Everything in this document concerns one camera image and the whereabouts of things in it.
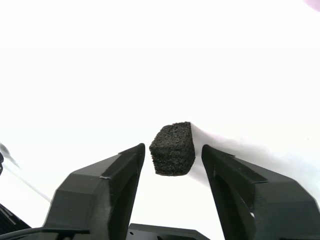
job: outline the black foam block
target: black foam block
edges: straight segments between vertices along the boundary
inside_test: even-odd
[[[164,126],[149,149],[156,174],[186,175],[196,158],[190,122]]]

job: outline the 3d-printed plastic part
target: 3d-printed plastic part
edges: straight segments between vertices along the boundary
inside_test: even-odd
[[[4,162],[4,156],[1,154],[1,152],[0,152],[0,175],[1,175],[1,173],[2,173],[2,171],[3,171],[3,167],[2,167],[2,163]]]
[[[320,240],[316,201],[296,181],[208,145],[202,161],[225,240]]]
[[[140,144],[71,173],[43,228],[25,226],[0,240],[208,240],[195,230],[128,227],[144,156]],[[316,201],[296,181],[208,145],[202,161],[225,240],[320,240]]]
[[[46,232],[23,239],[126,239],[144,158],[139,144],[71,173],[55,192]]]
[[[29,228],[29,225],[0,204],[0,235]]]
[[[130,224],[126,240],[209,240],[196,230]]]

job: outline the white background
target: white background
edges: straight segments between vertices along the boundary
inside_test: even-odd
[[[52,197],[70,172],[191,121],[210,133],[199,146],[318,200],[319,23],[302,0],[1,1],[0,141]],[[223,239],[195,167],[157,176],[147,151],[131,221]],[[49,204],[7,171],[0,181],[0,202],[41,226]]]

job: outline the wire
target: wire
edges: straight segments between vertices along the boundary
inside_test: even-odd
[[[51,203],[51,199],[47,197],[44,193],[42,193],[40,190],[38,190],[36,187],[31,185],[24,177],[17,174],[15,171],[13,171],[5,162],[3,163],[3,168],[8,170],[11,174],[19,178],[24,184],[26,184],[29,188],[31,188],[33,191],[35,191],[37,194],[39,194],[41,197],[43,197],[45,200],[47,200],[49,203]]]
[[[26,237],[31,234],[38,234],[44,231],[43,227],[36,227],[36,228],[27,228],[23,230],[13,231],[9,233],[5,233],[0,235],[0,240],[13,240],[17,238]]]

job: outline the black cable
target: black cable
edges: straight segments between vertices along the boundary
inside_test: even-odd
[[[29,236],[31,234],[38,234],[44,231],[43,227],[27,228],[23,230],[13,231],[0,235],[0,240],[12,240]]]

